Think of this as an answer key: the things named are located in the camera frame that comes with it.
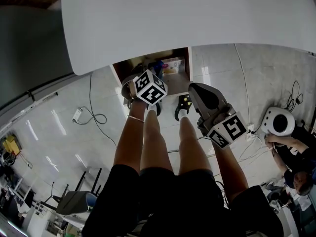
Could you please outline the person's right hand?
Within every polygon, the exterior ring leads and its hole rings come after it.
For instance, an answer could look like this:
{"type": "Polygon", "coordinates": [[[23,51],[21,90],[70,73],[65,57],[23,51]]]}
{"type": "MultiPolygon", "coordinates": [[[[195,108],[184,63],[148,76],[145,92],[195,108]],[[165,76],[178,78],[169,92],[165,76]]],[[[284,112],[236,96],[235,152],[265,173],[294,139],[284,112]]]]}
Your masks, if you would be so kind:
{"type": "Polygon", "coordinates": [[[231,116],[231,114],[227,113],[227,112],[222,112],[219,113],[218,116],[213,120],[213,124],[217,125],[220,122],[223,122],[226,118],[228,118],[229,116],[231,116]]]}

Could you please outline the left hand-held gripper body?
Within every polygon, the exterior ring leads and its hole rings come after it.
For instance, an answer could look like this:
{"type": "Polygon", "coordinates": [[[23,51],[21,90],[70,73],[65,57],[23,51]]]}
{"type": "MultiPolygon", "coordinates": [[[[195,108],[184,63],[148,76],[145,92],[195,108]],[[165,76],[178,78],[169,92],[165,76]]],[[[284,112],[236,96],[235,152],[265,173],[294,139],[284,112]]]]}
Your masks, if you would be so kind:
{"type": "Polygon", "coordinates": [[[121,94],[126,100],[136,98],[150,106],[168,93],[168,86],[150,70],[128,76],[122,83],[121,94]]]}

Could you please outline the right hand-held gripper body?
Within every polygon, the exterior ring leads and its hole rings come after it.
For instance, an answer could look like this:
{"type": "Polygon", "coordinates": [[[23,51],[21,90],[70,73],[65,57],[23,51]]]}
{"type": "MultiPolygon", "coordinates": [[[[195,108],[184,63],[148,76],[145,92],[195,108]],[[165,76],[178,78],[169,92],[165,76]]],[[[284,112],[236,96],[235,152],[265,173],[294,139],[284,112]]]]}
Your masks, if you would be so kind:
{"type": "Polygon", "coordinates": [[[226,149],[248,132],[240,112],[226,101],[218,89],[204,83],[190,83],[189,96],[195,111],[200,115],[198,129],[219,148],[226,149]],[[213,120],[222,112],[227,112],[231,116],[214,125],[213,120]]]}

